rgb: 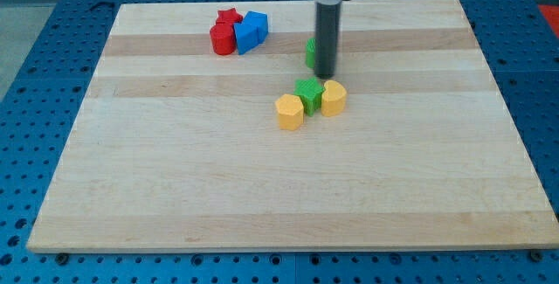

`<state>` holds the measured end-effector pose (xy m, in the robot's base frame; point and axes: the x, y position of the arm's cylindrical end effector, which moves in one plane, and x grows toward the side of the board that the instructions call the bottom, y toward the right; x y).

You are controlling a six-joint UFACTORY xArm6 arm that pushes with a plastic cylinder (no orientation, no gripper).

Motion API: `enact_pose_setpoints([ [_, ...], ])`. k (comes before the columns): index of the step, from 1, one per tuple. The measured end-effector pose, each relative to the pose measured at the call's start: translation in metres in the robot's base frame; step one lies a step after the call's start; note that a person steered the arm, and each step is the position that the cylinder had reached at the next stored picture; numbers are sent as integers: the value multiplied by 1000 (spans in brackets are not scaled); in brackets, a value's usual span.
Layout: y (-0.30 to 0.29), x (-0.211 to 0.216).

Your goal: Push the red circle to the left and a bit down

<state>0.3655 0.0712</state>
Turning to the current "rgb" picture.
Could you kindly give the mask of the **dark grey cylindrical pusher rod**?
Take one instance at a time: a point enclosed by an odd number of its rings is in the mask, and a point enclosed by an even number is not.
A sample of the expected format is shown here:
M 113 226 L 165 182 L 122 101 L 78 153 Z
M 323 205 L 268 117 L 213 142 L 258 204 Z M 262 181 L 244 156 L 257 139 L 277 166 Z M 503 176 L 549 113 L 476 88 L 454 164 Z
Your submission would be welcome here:
M 335 75 L 341 8 L 341 0 L 315 1 L 314 74 L 322 80 Z

